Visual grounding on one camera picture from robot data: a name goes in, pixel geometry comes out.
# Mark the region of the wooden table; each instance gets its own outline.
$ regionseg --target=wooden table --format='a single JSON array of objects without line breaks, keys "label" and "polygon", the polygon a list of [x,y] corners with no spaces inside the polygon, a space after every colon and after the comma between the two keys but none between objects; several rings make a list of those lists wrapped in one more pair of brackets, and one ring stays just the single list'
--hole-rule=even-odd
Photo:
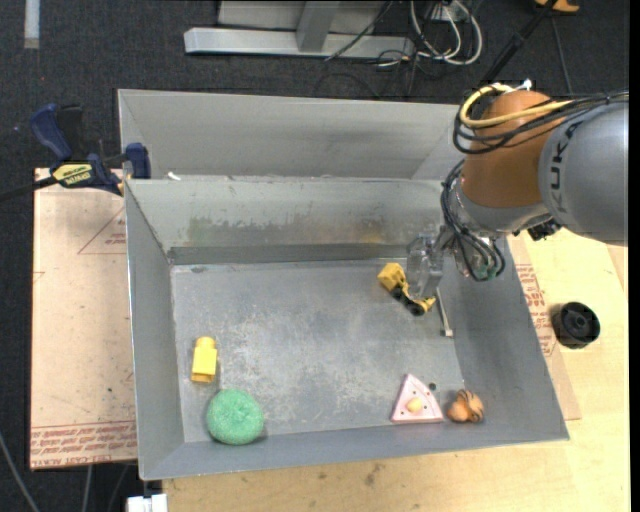
[{"label": "wooden table", "polygon": [[627,250],[567,231],[526,245],[546,303],[583,302],[602,327],[561,348],[582,413],[569,441],[166,480],[169,510],[630,510]]}]

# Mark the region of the cardboard sheet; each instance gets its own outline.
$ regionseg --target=cardboard sheet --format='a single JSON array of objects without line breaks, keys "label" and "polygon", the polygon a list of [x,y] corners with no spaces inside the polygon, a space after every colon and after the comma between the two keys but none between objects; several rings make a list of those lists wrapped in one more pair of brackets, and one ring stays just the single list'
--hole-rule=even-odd
[{"label": "cardboard sheet", "polygon": [[136,458],[124,201],[35,194],[32,469]]}]

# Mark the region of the black object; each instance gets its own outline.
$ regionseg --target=black object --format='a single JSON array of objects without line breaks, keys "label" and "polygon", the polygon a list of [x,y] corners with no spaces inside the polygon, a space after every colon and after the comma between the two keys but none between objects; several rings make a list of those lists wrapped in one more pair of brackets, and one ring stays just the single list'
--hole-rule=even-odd
[{"label": "black object", "polygon": [[533,226],[532,228],[527,229],[527,232],[529,233],[531,239],[534,242],[537,242],[538,240],[543,240],[548,236],[557,233],[561,228],[562,226],[555,220],[549,219],[542,224],[538,224],[537,226]]},{"label": "black object", "polygon": [[558,341],[570,348],[583,348],[600,336],[596,314],[580,302],[569,302],[553,316]]},{"label": "black object", "polygon": [[480,80],[480,86],[495,82],[498,73],[502,71],[502,68],[507,65],[516,52],[524,45],[525,41],[531,37],[533,31],[547,13],[553,9],[553,6],[557,1],[558,0],[547,0],[540,11],[529,21],[529,23],[527,23],[520,32],[516,32],[511,37],[511,41],[509,41],[507,46],[502,50],[502,53],[498,55],[498,58],[493,63],[493,66],[491,66],[491,69],[489,69],[489,71],[487,71],[487,73],[482,77],[482,80]]}]

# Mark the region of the gray floor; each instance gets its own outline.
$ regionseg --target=gray floor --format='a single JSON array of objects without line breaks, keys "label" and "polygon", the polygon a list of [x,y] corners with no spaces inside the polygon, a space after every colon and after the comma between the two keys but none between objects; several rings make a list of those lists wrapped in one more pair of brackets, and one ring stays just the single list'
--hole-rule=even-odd
[{"label": "gray floor", "polygon": [[[628,87],[629,0],[580,3],[576,16],[543,20],[497,78],[530,78],[536,89],[552,96]],[[457,104],[535,12],[533,0],[478,1],[483,56],[472,66],[429,63],[424,73],[412,74],[408,66],[380,72],[349,59],[185,55],[183,33],[211,25],[215,2],[42,4],[39,50],[24,49],[24,1],[0,4],[0,193],[29,184],[34,167],[53,163],[52,154],[37,143],[28,125],[31,113],[46,103],[81,104],[86,125],[102,139],[106,154],[119,150],[118,88]],[[377,33],[405,34],[407,5],[395,2]],[[30,195],[0,203],[0,431],[40,510],[78,511],[85,468],[38,473],[26,468],[32,223]],[[118,510],[121,497],[142,492],[135,468],[122,470],[119,465],[94,468],[88,510],[106,510],[112,496],[111,510]],[[0,510],[30,510],[3,457]]]}]

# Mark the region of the gray metal bin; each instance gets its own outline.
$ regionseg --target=gray metal bin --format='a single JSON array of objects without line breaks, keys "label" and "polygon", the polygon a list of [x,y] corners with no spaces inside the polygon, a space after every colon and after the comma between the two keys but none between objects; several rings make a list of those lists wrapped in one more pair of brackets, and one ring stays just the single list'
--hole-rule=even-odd
[{"label": "gray metal bin", "polygon": [[[140,476],[145,480],[567,439],[513,260],[475,283],[447,259],[442,300],[413,317],[377,282],[441,222],[432,180],[182,176],[130,180],[126,218]],[[213,384],[191,382],[197,337]],[[479,424],[394,425],[405,374],[443,412],[467,387]],[[265,432],[209,436],[218,389],[250,392]]]}]

